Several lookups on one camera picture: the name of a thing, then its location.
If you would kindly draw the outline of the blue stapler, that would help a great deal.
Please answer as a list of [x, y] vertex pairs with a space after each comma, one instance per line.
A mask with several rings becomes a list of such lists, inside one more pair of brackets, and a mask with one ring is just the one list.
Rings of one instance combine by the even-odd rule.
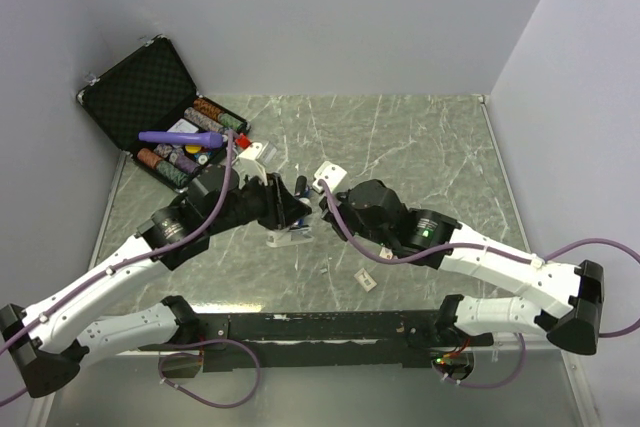
[[[296, 179], [296, 184], [294, 188], [294, 197], [298, 199], [300, 202], [304, 203], [308, 208], [311, 208], [310, 201], [310, 187], [308, 184], [308, 179], [304, 175], [300, 175]], [[299, 218], [296, 223], [293, 225], [294, 228], [302, 228], [307, 225], [306, 218], [309, 216], [309, 213], [303, 215]]]

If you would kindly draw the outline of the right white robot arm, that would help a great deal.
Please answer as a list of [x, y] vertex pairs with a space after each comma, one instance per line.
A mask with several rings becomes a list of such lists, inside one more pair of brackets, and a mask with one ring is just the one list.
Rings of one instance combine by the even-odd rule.
[[511, 332], [543, 336], [578, 355], [596, 353], [604, 304], [598, 263], [545, 260], [509, 247], [439, 212], [407, 207], [378, 180], [341, 193], [325, 180], [317, 185], [324, 220], [365, 257], [464, 275], [508, 292], [494, 299], [447, 295], [436, 321], [444, 343]]

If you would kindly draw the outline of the white stapler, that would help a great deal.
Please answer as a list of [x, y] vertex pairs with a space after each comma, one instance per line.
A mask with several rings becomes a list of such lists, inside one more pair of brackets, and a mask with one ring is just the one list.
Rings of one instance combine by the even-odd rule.
[[312, 242], [314, 236], [310, 227], [289, 228], [287, 230], [269, 231], [266, 245], [271, 248], [297, 246]]

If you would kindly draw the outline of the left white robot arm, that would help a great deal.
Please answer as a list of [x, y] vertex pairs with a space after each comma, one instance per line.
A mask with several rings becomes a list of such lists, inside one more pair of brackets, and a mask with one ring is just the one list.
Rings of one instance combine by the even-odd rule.
[[72, 284], [28, 307], [1, 310], [1, 334], [32, 398], [73, 380], [84, 366], [153, 345], [183, 349], [199, 336], [200, 321], [181, 296], [145, 310], [108, 316], [122, 297], [205, 252], [212, 236], [251, 222], [284, 230], [310, 215], [277, 173], [241, 178], [211, 167], [191, 182], [105, 261]]

